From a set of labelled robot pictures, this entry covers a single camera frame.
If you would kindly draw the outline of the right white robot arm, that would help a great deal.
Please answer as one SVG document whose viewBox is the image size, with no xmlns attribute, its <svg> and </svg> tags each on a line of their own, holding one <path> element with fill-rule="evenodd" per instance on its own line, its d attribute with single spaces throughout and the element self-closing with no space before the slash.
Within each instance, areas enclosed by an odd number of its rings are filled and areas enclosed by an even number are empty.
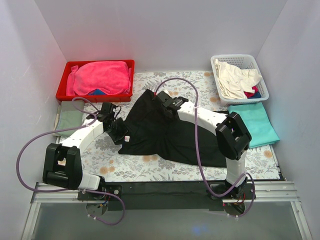
<svg viewBox="0 0 320 240">
<path fill-rule="evenodd" d="M 248 181 L 245 158 L 252 137 L 241 116 L 236 112 L 228 115 L 213 112 L 197 106 L 197 103 L 192 103 L 186 98 L 172 98 L 166 91 L 155 93 L 153 100 L 168 117 L 194 124 L 197 163 L 202 180 L 211 195 L 216 198 L 242 197 Z M 199 127 L 216 136 L 218 149 L 225 157 L 227 174 L 224 181 L 225 191 L 222 193 L 214 192 L 205 178 L 199 150 Z"/>
</svg>

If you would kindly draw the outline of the black t shirt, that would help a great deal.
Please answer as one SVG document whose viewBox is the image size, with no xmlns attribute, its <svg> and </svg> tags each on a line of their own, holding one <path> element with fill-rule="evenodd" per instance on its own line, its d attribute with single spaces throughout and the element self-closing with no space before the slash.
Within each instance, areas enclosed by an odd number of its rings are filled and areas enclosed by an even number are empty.
<svg viewBox="0 0 320 240">
<path fill-rule="evenodd" d="M 165 116 L 147 89 L 137 99 L 124 123 L 129 141 L 123 142 L 120 155 L 149 156 L 188 165 L 197 165 L 196 147 L 204 167 L 226 167 L 226 158 L 218 148 L 216 136 L 188 121 Z"/>
</svg>

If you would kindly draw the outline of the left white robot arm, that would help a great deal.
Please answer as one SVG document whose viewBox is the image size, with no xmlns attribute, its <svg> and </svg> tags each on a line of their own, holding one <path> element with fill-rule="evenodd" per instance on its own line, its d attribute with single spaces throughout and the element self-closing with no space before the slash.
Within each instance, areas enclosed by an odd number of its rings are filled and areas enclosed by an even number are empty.
<svg viewBox="0 0 320 240">
<path fill-rule="evenodd" d="M 120 108 L 104 102 L 101 110 L 87 116 L 81 129 L 59 144 L 51 143 L 45 153 L 42 181 L 69 190 L 102 190 L 104 178 L 84 172 L 81 155 L 103 133 L 108 134 L 115 145 L 122 145 L 129 139 L 125 122 L 118 117 Z"/>
</svg>

